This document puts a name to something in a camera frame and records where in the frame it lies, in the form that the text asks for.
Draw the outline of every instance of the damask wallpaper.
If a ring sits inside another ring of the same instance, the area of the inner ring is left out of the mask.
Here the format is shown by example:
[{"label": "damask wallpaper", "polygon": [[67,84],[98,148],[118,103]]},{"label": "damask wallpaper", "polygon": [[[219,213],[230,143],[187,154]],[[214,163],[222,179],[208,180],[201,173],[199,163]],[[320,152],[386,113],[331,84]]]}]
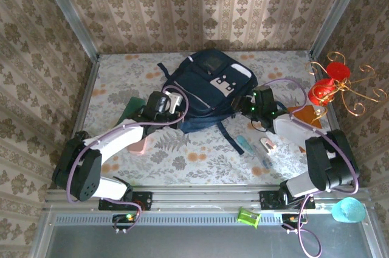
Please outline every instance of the damask wallpaper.
[{"label": "damask wallpaper", "polygon": [[334,0],[72,0],[102,54],[310,49]]},{"label": "damask wallpaper", "polygon": [[[332,34],[320,62],[328,51],[342,52],[347,58],[354,79],[363,74],[359,66],[372,66],[377,76],[353,88],[373,97],[373,88],[389,92],[389,0],[351,0]],[[367,109],[363,116],[348,114],[340,98],[335,101],[337,118],[361,169],[363,184],[370,188],[383,230],[389,241],[389,99],[379,103],[349,93],[346,102],[353,106],[362,102]]]},{"label": "damask wallpaper", "polygon": [[27,257],[90,62],[54,0],[0,0],[0,256]]}]

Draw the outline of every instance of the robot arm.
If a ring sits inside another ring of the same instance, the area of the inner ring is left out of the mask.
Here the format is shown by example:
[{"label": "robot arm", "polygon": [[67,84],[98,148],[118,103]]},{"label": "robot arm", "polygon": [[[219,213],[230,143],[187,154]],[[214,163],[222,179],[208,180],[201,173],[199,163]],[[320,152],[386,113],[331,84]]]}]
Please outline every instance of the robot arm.
[{"label": "robot arm", "polygon": [[[121,200],[128,193],[129,184],[119,179],[101,177],[101,166],[108,158],[128,145],[142,140],[166,124],[175,122],[179,118],[179,113],[175,109],[181,100],[182,96],[179,94],[153,92],[141,111],[132,115],[130,119],[125,119],[112,130],[94,138],[89,138],[84,131],[77,133],[65,145],[53,173],[54,183],[66,189],[71,176],[70,194],[80,201],[90,197]],[[306,194],[329,190],[353,180],[343,158],[323,137],[318,137],[317,132],[325,134],[325,131],[306,128],[293,120],[288,111],[278,110],[272,90],[268,86],[256,87],[252,96],[237,97],[232,107],[250,120],[260,121],[270,132],[285,137],[306,150],[308,171],[280,185],[280,198],[285,205]],[[181,121],[169,127],[177,129],[180,124]],[[345,135],[340,130],[335,130],[327,133],[327,137],[342,149],[352,163],[355,173],[359,174]],[[83,155],[82,162],[77,164],[72,175],[71,169],[76,158],[88,146],[90,147]]]},{"label": "robot arm", "polygon": [[[257,86],[253,94],[236,98],[232,107],[262,127],[282,136],[306,150],[308,171],[280,184],[280,200],[285,206],[306,194],[325,191],[346,184],[359,176],[359,169],[345,134],[340,130],[325,132],[291,117],[287,110],[279,110],[268,86]],[[328,138],[344,153],[353,172],[339,152],[328,143]]]},{"label": "robot arm", "polygon": [[[141,141],[156,129],[164,126],[179,128],[182,123],[179,119],[183,116],[176,112],[176,107],[181,101],[182,96],[176,93],[153,92],[146,106],[109,131],[94,138],[89,138],[85,131],[76,133],[65,145],[53,173],[53,182],[66,190],[70,177],[70,194],[80,201],[90,197],[121,200],[130,195],[128,183],[118,178],[112,180],[101,177],[101,166],[112,155]],[[75,165],[79,154],[86,148],[82,160]]]}]

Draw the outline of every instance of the blue cup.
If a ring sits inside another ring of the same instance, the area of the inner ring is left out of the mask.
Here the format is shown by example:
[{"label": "blue cup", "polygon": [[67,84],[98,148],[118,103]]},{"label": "blue cup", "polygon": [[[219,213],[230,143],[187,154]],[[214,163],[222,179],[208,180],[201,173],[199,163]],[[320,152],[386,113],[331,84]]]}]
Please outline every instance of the blue cup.
[{"label": "blue cup", "polygon": [[366,216],[365,207],[353,197],[340,200],[332,208],[332,217],[341,223],[358,223]]}]

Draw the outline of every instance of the orange object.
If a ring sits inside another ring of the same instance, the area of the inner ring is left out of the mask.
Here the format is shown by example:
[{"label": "orange object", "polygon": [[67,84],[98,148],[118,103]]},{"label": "orange object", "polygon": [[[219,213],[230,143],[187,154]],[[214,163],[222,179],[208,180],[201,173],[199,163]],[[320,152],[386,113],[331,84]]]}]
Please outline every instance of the orange object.
[{"label": "orange object", "polygon": [[[289,112],[293,112],[297,108],[298,107],[290,107],[287,110]],[[314,109],[314,107],[312,105],[306,105],[304,107],[304,109],[302,109],[301,111],[296,112],[294,114],[294,116],[296,116],[297,119],[300,119],[301,121],[304,121],[307,124],[311,124],[312,120],[317,118],[317,115],[315,114],[315,109]],[[320,121],[318,119],[313,121],[313,123],[311,125],[315,126],[317,128],[322,128],[322,125],[320,124]],[[302,153],[305,152],[305,150],[302,147],[300,147],[300,151]]]}]

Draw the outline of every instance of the gold wire decoration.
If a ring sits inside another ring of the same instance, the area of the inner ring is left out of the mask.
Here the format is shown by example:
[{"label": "gold wire decoration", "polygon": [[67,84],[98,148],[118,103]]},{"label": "gold wire decoration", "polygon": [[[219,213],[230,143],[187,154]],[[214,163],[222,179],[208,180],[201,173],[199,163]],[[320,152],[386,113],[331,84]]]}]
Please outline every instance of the gold wire decoration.
[{"label": "gold wire decoration", "polygon": [[[346,65],[346,57],[342,53],[332,51],[332,52],[329,52],[327,54],[327,58],[331,62],[336,61],[338,56],[341,56],[343,58],[343,64]],[[313,72],[309,71],[308,66],[311,66]],[[306,63],[305,70],[312,75],[316,75],[318,73],[318,69],[316,66],[319,66],[328,75],[326,69],[317,61],[311,61],[311,62]],[[335,99],[334,95],[337,92],[340,92],[343,105],[345,106],[347,112],[358,117],[358,116],[362,116],[366,113],[365,105],[361,102],[357,102],[354,104],[354,106],[352,108],[350,108],[349,105],[347,105],[346,100],[345,100],[345,92],[351,92],[359,97],[362,97],[364,99],[367,99],[367,100],[370,100],[370,101],[373,101],[376,103],[381,102],[384,99],[387,99],[388,94],[383,89],[374,88],[373,93],[374,93],[375,97],[368,97],[366,95],[363,95],[363,94],[351,89],[351,87],[354,83],[360,83],[360,82],[363,82],[365,80],[370,80],[371,78],[375,78],[377,76],[376,71],[370,65],[362,64],[359,66],[359,70],[365,74],[368,74],[369,76],[366,76],[365,78],[362,78],[360,80],[355,80],[353,82],[350,81],[348,78],[345,78],[342,81],[338,81],[338,80],[333,78],[333,80],[334,80],[333,85],[316,85],[316,86],[314,86],[312,89],[312,94],[319,102],[319,105],[325,106],[328,103],[331,103]],[[318,87],[328,88],[328,89],[334,88],[334,90],[331,92],[328,92],[328,93],[319,92],[318,94],[316,94],[315,89],[317,89]],[[316,113],[318,115],[318,117],[316,117],[314,120],[312,120],[311,124],[315,120],[318,120],[321,117],[323,117],[324,115],[326,115],[327,112],[328,112],[328,110],[327,110],[327,108],[325,108],[323,112],[320,112],[320,114]]]},{"label": "gold wire decoration", "polygon": [[315,111],[315,114],[317,115],[317,117],[311,121],[311,123],[310,123],[311,125],[312,125],[316,120],[319,120],[320,118],[322,118],[323,116],[325,116],[325,114],[327,114],[327,112],[328,112],[327,107],[322,107],[322,108],[323,108],[323,111],[322,111],[322,112],[321,112],[320,110],[316,110],[316,111]]},{"label": "gold wire decoration", "polygon": [[336,60],[336,58],[338,58],[338,55],[340,55],[343,58],[343,64],[346,65],[346,57],[340,52],[336,52],[336,51],[328,52],[327,58],[329,61],[333,62]]}]

